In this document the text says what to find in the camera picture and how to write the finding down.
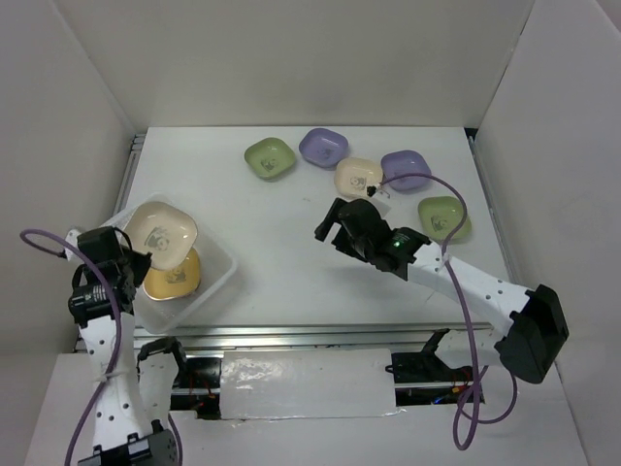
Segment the white plastic bin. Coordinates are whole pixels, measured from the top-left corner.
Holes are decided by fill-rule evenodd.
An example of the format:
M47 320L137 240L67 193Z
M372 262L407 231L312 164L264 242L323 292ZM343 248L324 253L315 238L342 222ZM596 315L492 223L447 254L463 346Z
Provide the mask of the white plastic bin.
M127 207L104 222L106 226L122 230L135 210L145 202L162 201L185 212L172 200L161 193L155 193L144 201ZM134 304L137 324L151 334L161 334L178 327L184 320L210 301L229 281L238 268L237 258L213 232L191 216L198 227L198 236L193 249L199 254L202 279L198 289L192 294L167 301L154 301L144 292L143 284L138 288Z

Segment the yellow plate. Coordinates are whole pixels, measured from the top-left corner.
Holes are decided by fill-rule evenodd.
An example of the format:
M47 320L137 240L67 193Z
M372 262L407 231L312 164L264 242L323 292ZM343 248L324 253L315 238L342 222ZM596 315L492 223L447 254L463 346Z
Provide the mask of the yellow plate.
M195 292L202 279L200 257L191 249L184 261L166 271L151 268L143 282L146 296L154 301L167 301Z

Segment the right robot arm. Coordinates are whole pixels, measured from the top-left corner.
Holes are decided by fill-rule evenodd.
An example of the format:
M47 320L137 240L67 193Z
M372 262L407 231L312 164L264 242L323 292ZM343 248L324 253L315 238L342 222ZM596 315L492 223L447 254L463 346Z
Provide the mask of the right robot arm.
M450 257L427 236L409 227L390 227L364 199L336 199L315 228L315 239L324 241L333 225L340 227L332 241L339 252L465 303L491 324L500 339L479 339L480 364L502 365L527 383L543 382L569 338L559 296L552 288L505 282Z

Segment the cream plate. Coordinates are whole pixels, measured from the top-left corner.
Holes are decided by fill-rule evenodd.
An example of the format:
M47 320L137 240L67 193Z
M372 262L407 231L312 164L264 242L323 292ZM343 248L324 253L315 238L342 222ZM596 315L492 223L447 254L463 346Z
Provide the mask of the cream plate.
M162 201L140 205L122 230L133 250L150 253L151 267L163 271L179 266L198 236L198 227L190 215Z
M346 198L368 198L368 188L383 180L381 166L368 159L347 157L336 167L334 185Z

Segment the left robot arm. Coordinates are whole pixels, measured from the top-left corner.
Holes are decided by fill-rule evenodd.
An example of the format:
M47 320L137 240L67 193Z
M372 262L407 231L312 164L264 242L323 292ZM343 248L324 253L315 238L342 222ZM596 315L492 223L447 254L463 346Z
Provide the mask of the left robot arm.
M133 347L133 302L150 256L135 251L128 235L112 226L79 235L75 253L82 264L72 278L68 308L80 329L95 388L70 445L77 444L92 416L92 452L82 465L180 465L170 394L172 387L187 383L192 365L173 337L139 352Z

